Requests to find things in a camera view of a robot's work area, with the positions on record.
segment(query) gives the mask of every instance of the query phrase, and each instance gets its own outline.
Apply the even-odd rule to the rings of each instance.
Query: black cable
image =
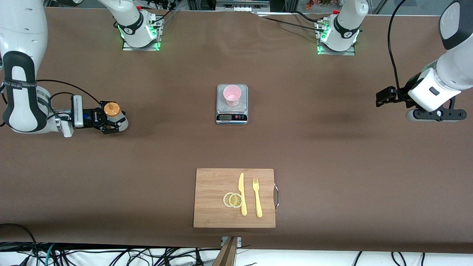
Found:
[[[161,258],[161,263],[158,266],[167,266],[169,264],[169,259],[174,259],[174,256],[171,256],[174,252],[178,251],[178,248],[170,248],[167,256]]]
[[[290,22],[282,21],[282,20],[278,20],[278,19],[273,19],[273,18],[268,18],[268,17],[263,17],[263,18],[269,19],[269,20],[272,20],[272,21],[276,21],[276,22],[281,22],[281,23],[284,23],[284,24],[287,24],[287,25],[292,25],[292,26],[296,26],[296,27],[311,29],[311,30],[314,30],[314,31],[320,31],[320,32],[323,32],[323,31],[324,31],[324,30],[322,30],[322,29],[317,29],[317,28],[313,28],[313,27],[302,26],[302,25],[299,25],[299,24],[294,24],[294,23],[290,23]]]
[[[17,223],[0,223],[0,227],[4,227],[4,226],[19,227],[19,228],[25,230],[28,233],[28,235],[30,236],[31,240],[33,241],[33,244],[35,246],[36,256],[39,256],[38,245],[36,243],[36,239],[33,236],[33,234],[30,232],[30,230],[28,230],[28,228],[26,228],[25,226],[23,226],[21,224],[17,224]]]
[[[60,81],[60,80],[37,80],[36,82],[41,82],[41,81],[57,82],[57,83],[69,85],[69,86],[74,87],[74,88],[82,91],[83,93],[89,95],[89,97],[91,97],[94,101],[96,101],[98,104],[100,104],[100,102],[94,96],[92,96],[92,94],[86,92],[84,89],[81,89],[81,88],[77,87],[76,85],[73,85],[73,84],[70,84],[70,83],[67,83],[67,82],[64,82],[64,81]]]
[[[305,18],[306,20],[308,20],[308,21],[310,21],[310,22],[315,22],[315,23],[317,23],[317,21],[318,21],[319,19],[322,19],[322,18],[323,18],[323,17],[322,17],[322,18],[318,18],[318,19],[311,19],[311,18],[309,18],[308,16],[304,15],[302,12],[297,11],[297,10],[291,11],[291,13],[297,13],[297,14],[301,15],[303,18]]]
[[[402,255],[401,252],[397,252],[400,256],[401,256],[401,259],[403,260],[403,263],[404,263],[404,266],[407,266],[406,264],[406,260],[404,259],[404,256]],[[396,263],[397,266],[401,266],[397,260],[394,258],[394,252],[391,252],[391,258],[393,259],[394,263]]]
[[[56,112],[53,110],[53,107],[51,106],[51,101],[53,100],[53,98],[54,98],[55,96],[60,95],[60,94],[69,94],[69,95],[73,95],[73,96],[74,96],[73,93],[70,93],[70,92],[67,92],[67,91],[54,93],[54,94],[51,95],[51,97],[49,98],[48,107],[49,107],[50,111],[51,111],[56,117],[58,117],[58,118],[61,119],[62,121],[70,122],[70,121],[72,121],[72,118],[67,119],[67,118],[64,118],[64,117],[62,117],[62,116],[59,116],[59,114],[56,113]]]
[[[204,262],[201,258],[201,253],[198,248],[195,248],[195,266],[204,266]]]
[[[119,260],[123,255],[125,255],[127,252],[129,252],[130,250],[131,250],[131,248],[129,248],[129,249],[123,251],[122,253],[120,253],[117,257],[115,257],[115,259],[112,260],[112,262],[110,262],[109,266],[114,266],[114,265],[118,262],[118,260]]]
[[[131,252],[132,250],[131,250],[130,252],[128,252],[128,255],[130,256],[130,258],[128,259],[128,262],[127,262],[126,266],[129,266],[130,263],[131,263],[134,259],[136,259],[137,257],[138,257],[138,258],[141,258],[141,257],[140,257],[141,253],[145,252],[146,250],[149,250],[149,248],[143,249],[142,251],[138,252],[138,254],[134,255],[133,258],[131,258],[131,255],[130,255],[130,252]]]
[[[64,262],[62,261],[62,252],[59,251],[59,261],[61,262],[61,265],[64,266]]]
[[[1,87],[0,87],[0,91],[1,91],[1,97],[3,99],[3,101],[5,102],[5,104],[7,105],[8,102],[7,102],[7,99],[5,98],[5,93],[3,92],[3,89],[5,88],[5,84],[3,84]]]
[[[67,256],[66,256],[66,251],[65,250],[61,250],[61,256],[64,258],[64,261],[66,262],[66,265],[67,266],[70,266],[69,264],[69,259],[67,259]]]
[[[149,0],[149,1],[147,1],[147,2],[148,2],[148,6],[149,6],[150,3],[153,3],[153,4],[155,4],[156,8],[158,8],[158,5],[162,6],[164,9],[167,8],[167,7],[165,7],[162,3],[159,3],[159,2],[157,2],[157,1],[155,1],[155,0]]]
[[[100,253],[121,253],[121,252],[127,252],[128,249],[124,250],[105,250],[105,251],[88,251],[88,250],[74,250],[74,251],[69,251],[66,253],[66,255],[70,255],[73,253],[81,252],[81,253],[95,253],[95,254],[100,254]]]
[[[148,264],[148,266],[151,266],[151,265],[149,264],[149,261],[148,261],[147,259],[143,259],[142,257],[138,257],[138,258],[141,259],[141,260],[144,260],[144,261]]]
[[[163,266],[164,263],[166,262],[167,259],[169,259],[169,257],[178,250],[178,248],[166,248],[164,254],[162,257],[159,258],[159,260],[153,265],[153,266]]]
[[[358,252],[358,255],[356,255],[355,262],[353,263],[353,266],[356,266],[356,264],[358,263],[358,259],[361,256],[361,253],[362,253],[362,251]]]
[[[249,247],[250,245],[246,245],[246,246],[242,246],[240,248],[246,248],[246,247]],[[220,248],[201,248],[201,249],[197,249],[199,252],[200,251],[216,251],[216,250],[221,250]],[[191,250],[191,251],[187,251],[187,252],[184,252],[182,254],[178,254],[176,256],[171,256],[171,255],[168,255],[166,258],[168,259],[175,259],[175,258],[182,258],[182,257],[189,257],[188,254],[191,254],[191,253],[194,253],[195,251],[194,250]]]
[[[391,51],[391,28],[393,26],[394,17],[396,16],[397,11],[401,7],[401,5],[404,4],[404,2],[406,2],[406,0],[402,0],[397,5],[397,7],[394,9],[393,15],[391,16],[391,19],[389,20],[389,27],[387,29],[387,48],[388,48],[388,51],[389,51],[389,57],[391,58],[391,63],[393,64],[394,78],[396,79],[396,89],[399,93],[399,98],[401,98],[402,101],[405,101],[405,100],[404,100],[403,94],[400,92],[399,78],[397,76],[396,63],[394,62],[393,52]]]
[[[66,264],[67,264],[68,266],[70,266],[69,263],[72,264],[72,266],[77,266],[76,264],[74,264],[72,261],[70,261],[70,260],[67,258],[67,255],[66,255],[66,251],[65,251],[65,250],[63,250],[62,252],[63,252],[63,255],[64,255],[64,260],[66,260]]]
[[[69,115],[69,117],[70,117],[70,113],[68,113],[68,112],[57,112],[57,114],[58,114],[58,115],[60,115],[60,114],[66,114],[66,115]],[[49,118],[54,117],[54,116],[56,116],[56,115],[50,115],[50,116],[48,116],[48,118],[47,118],[46,120],[49,120]]]
[[[37,256],[35,255],[34,253],[33,254],[29,254],[29,253],[24,253],[24,252],[21,252],[21,251],[17,251],[17,253],[20,253],[20,254],[25,254],[25,255],[28,255],[28,257],[33,257],[36,259],[36,265],[39,265],[39,263],[41,262],[43,265],[45,265],[46,263],[42,260],[42,258],[44,257],[41,257],[41,256]]]
[[[164,17],[167,16],[167,15],[169,14],[169,12],[171,12],[171,11],[173,11],[173,10],[174,10],[174,9],[168,10],[168,11],[166,12],[166,14],[164,14],[162,17],[160,17],[160,18],[158,18],[158,19],[156,19],[156,20],[151,21],[151,23],[156,23],[156,22],[158,22],[158,21],[164,19]]]
[[[19,266],[26,266],[26,265],[28,264],[29,258],[30,258],[30,256],[26,257],[26,258],[20,263]]]
[[[3,93],[4,88],[5,88],[5,84],[2,84],[2,86],[0,87],[1,97],[2,97],[3,101],[5,102],[5,104],[7,105],[8,102],[7,102],[7,99],[5,99],[5,94]],[[0,127],[3,127],[4,125],[5,125],[5,121],[3,121],[2,124],[0,124]]]
[[[53,259],[53,265],[60,265],[55,250],[51,250],[49,257]]]
[[[149,256],[151,257],[151,265],[154,264],[154,258],[153,258],[153,254],[151,253],[151,249],[148,249],[148,252],[149,252]]]
[[[45,248],[42,248],[41,244],[37,244],[36,246],[32,242],[1,242],[0,247],[13,247],[13,248],[7,248],[3,250],[8,250],[8,251],[17,251],[17,250],[30,250],[31,248],[38,247],[38,251],[46,251]]]

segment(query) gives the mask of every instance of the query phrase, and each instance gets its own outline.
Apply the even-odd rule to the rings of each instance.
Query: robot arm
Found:
[[[329,26],[321,37],[321,42],[330,49],[342,52],[356,42],[359,27],[369,11],[366,0],[346,0],[339,14],[332,14],[328,20]]]
[[[77,6],[83,0],[56,0],[60,4]],[[112,13],[122,38],[131,47],[141,48],[157,38],[156,15],[138,10],[133,0],[98,0]]]
[[[70,109],[51,108],[50,93],[36,85],[46,45],[42,0],[0,0],[0,54],[5,71],[3,86],[8,96],[3,113],[5,123],[18,133],[62,131],[65,137],[72,136],[73,128],[94,127],[103,133],[125,130],[128,121],[113,102],[83,109],[81,96],[73,95]]]
[[[473,87],[473,1],[454,0],[440,17],[439,32],[447,52],[397,91],[388,87],[377,93],[377,106],[406,102],[416,106],[407,117],[413,121],[453,121],[466,118],[453,109],[455,96]],[[450,101],[450,106],[443,104]]]

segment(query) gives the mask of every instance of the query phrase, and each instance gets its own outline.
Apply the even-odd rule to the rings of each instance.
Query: pink plastic cup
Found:
[[[223,89],[223,97],[229,106],[237,106],[240,102],[241,89],[237,85],[228,85]]]

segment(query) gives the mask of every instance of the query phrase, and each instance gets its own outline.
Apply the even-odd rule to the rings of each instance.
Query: wooden stand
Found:
[[[227,239],[212,266],[233,266],[237,255],[238,237]]]

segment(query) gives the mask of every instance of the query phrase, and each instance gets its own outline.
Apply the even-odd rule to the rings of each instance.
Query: brown tablecloth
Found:
[[[38,78],[117,101],[130,126],[68,139],[1,128],[0,222],[41,242],[217,247],[239,235],[252,248],[473,252],[473,117],[412,123],[403,104],[375,107],[394,85],[389,17],[365,19],[350,57],[317,55],[309,30],[246,12],[180,12],[159,52],[121,51],[107,10],[46,14]],[[444,52],[438,17],[396,18],[392,39],[402,84]],[[221,83],[249,87],[248,125],[215,124]],[[456,104],[472,102],[466,91]],[[273,168],[276,228],[193,228],[197,168]]]

